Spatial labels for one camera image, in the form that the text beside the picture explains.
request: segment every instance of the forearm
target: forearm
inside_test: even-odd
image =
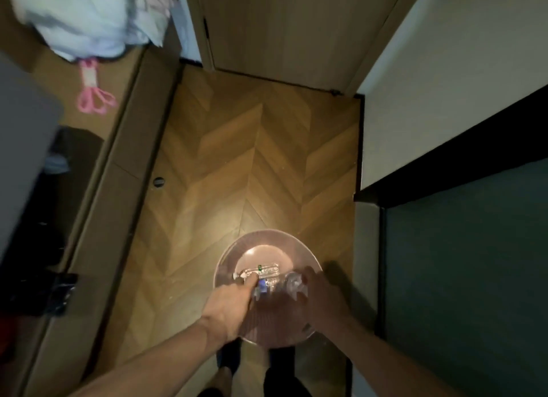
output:
[[[98,378],[73,397],[171,397],[224,343],[205,319]]]
[[[379,397],[457,395],[427,369],[367,332],[353,317],[339,321],[326,336],[350,358]]]

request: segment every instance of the wooden floor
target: wooden floor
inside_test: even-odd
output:
[[[193,323],[223,250],[239,235],[297,236],[349,294],[360,102],[186,66],[124,269],[96,373]],[[267,361],[245,344],[233,396],[262,395]],[[215,373],[204,364],[179,395]],[[343,396],[345,358],[316,334],[297,349],[315,397]]]

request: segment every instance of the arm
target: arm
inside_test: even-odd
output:
[[[256,284],[254,275],[244,285],[216,288],[194,324],[99,377],[72,397],[174,396],[206,359],[236,339]]]
[[[299,303],[309,323],[350,358],[379,397],[458,395],[427,369],[367,332],[323,273],[306,268],[303,276],[308,298],[299,294]]]

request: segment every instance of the hand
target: hand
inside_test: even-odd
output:
[[[315,273],[311,267],[306,267],[299,273],[308,288],[308,297],[298,293],[298,303],[307,322],[329,337],[337,324],[351,317],[343,294],[325,278],[323,271]]]
[[[253,273],[243,284],[217,287],[207,299],[199,323],[223,344],[236,339],[258,280],[259,276]]]

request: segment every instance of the pink scissors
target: pink scissors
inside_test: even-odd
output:
[[[97,67],[99,66],[97,59],[94,57],[82,59],[78,64],[82,74],[84,89],[76,100],[76,106],[81,112],[86,114],[97,113],[104,115],[107,105],[111,107],[116,106],[116,97],[97,86]],[[101,106],[95,107],[93,104],[94,96],[102,102]]]

